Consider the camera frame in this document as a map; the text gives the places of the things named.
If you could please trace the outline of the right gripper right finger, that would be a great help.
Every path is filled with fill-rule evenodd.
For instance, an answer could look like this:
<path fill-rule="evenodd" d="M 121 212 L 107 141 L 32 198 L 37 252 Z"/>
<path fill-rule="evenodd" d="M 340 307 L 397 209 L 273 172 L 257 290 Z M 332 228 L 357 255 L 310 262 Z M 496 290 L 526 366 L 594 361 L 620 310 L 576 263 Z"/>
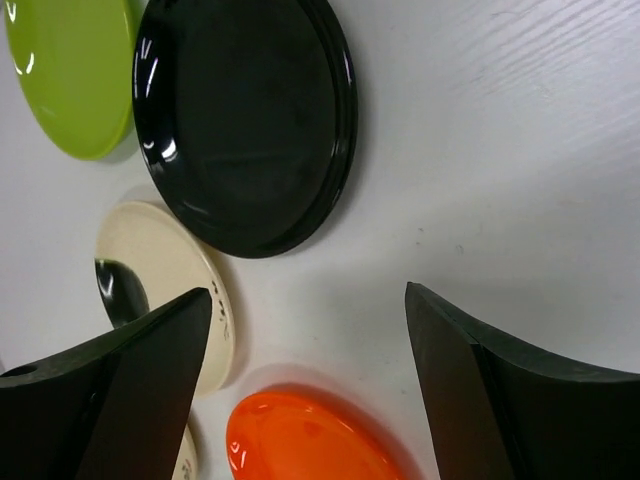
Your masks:
<path fill-rule="evenodd" d="M 444 479 L 635 479 L 639 377 L 484 323 L 418 283 L 413 357 Z"/>

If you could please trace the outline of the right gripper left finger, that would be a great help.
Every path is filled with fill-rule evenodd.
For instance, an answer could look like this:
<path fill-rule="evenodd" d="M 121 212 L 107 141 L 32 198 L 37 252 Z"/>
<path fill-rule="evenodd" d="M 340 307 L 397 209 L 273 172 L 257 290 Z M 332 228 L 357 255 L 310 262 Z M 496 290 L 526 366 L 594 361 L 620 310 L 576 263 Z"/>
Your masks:
<path fill-rule="evenodd" d="M 211 323 L 194 288 L 1 376 L 4 479 L 169 479 Z"/>

